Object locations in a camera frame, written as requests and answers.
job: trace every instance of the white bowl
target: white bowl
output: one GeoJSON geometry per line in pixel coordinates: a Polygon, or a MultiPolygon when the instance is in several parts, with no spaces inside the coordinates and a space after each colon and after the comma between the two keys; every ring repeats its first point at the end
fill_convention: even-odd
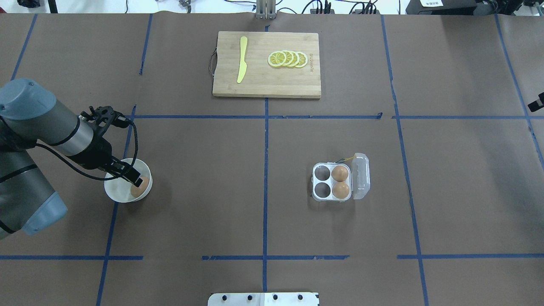
{"type": "MultiPolygon", "coordinates": [[[[122,161],[130,164],[132,163],[132,158],[125,158],[122,161]]],[[[104,189],[106,190],[106,194],[109,196],[110,199],[118,203],[136,202],[143,199],[149,193],[149,191],[151,190],[151,186],[153,185],[153,177],[151,176],[151,171],[149,170],[149,167],[146,163],[136,158],[134,168],[141,174],[141,176],[146,176],[149,178],[149,185],[147,185],[144,193],[142,193],[137,198],[133,197],[131,195],[132,184],[122,178],[118,178],[115,180],[104,182],[104,189]]],[[[111,177],[113,177],[113,175],[106,173],[106,178],[111,177]]]]}

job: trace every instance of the yellow knife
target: yellow knife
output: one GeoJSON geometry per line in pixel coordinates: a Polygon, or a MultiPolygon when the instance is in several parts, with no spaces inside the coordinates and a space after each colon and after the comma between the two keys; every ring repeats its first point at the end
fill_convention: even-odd
{"type": "Polygon", "coordinates": [[[245,71],[248,69],[248,65],[245,63],[245,49],[248,46],[248,38],[245,36],[240,37],[240,67],[238,68],[238,84],[242,82],[245,76],[245,71]]]}

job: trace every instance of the white label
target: white label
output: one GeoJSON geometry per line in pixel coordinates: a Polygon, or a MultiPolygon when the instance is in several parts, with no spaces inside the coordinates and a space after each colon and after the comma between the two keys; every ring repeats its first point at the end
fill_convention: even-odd
{"type": "Polygon", "coordinates": [[[426,8],[443,7],[442,0],[419,0],[426,8]]]}

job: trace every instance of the wooden cutting board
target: wooden cutting board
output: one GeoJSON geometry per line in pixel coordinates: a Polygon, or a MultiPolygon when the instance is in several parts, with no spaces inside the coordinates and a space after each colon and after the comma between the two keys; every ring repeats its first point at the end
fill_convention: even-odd
{"type": "Polygon", "coordinates": [[[219,32],[217,67],[213,95],[220,97],[321,98],[319,36],[317,33],[219,32]],[[248,65],[240,84],[240,38],[248,38],[245,62],[248,65]],[[304,52],[308,63],[303,68],[274,68],[268,55],[274,51],[304,52]]]}

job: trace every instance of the brown egg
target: brown egg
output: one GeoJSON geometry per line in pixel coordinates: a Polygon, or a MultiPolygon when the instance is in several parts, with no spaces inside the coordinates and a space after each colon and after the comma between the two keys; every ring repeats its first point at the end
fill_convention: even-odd
{"type": "Polygon", "coordinates": [[[332,170],[332,178],[337,182],[343,182],[348,178],[348,169],[345,166],[336,166],[332,170]]]}
{"type": "Polygon", "coordinates": [[[131,186],[131,195],[135,198],[141,196],[149,185],[149,178],[142,176],[141,180],[140,187],[136,187],[135,185],[131,186]]]}
{"type": "Polygon", "coordinates": [[[332,188],[332,194],[337,197],[338,199],[345,199],[348,197],[349,194],[349,186],[346,183],[337,183],[332,188]]]}

